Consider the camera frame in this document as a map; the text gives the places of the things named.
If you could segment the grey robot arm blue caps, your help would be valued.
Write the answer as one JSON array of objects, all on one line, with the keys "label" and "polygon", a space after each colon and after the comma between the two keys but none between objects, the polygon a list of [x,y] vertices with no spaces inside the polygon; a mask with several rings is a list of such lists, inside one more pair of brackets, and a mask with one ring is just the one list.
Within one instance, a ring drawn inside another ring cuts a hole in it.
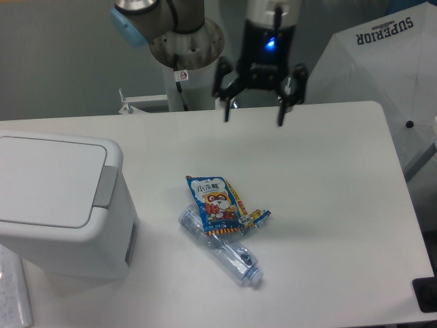
[{"label": "grey robot arm blue caps", "polygon": [[290,67],[289,53],[301,1],[249,1],[238,60],[223,56],[225,36],[205,15],[203,1],[115,1],[111,21],[132,46],[144,44],[168,76],[170,111],[203,110],[204,88],[229,117],[244,90],[275,91],[277,124],[305,100],[308,70]]}]

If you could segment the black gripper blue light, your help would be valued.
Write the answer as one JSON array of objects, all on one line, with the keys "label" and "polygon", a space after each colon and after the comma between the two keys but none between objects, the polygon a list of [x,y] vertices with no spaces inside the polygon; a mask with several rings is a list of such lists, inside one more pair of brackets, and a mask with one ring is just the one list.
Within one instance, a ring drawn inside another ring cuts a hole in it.
[{"label": "black gripper blue light", "polygon": [[245,89],[275,90],[279,97],[278,126],[283,126],[287,108],[305,101],[309,72],[304,64],[290,70],[295,82],[293,92],[287,93],[280,83],[288,75],[288,58],[295,27],[260,27],[250,20],[245,21],[242,50],[236,64],[238,77],[227,87],[223,79],[233,72],[231,62],[224,56],[218,58],[212,84],[212,96],[225,102],[224,121],[229,121],[231,100]]}]

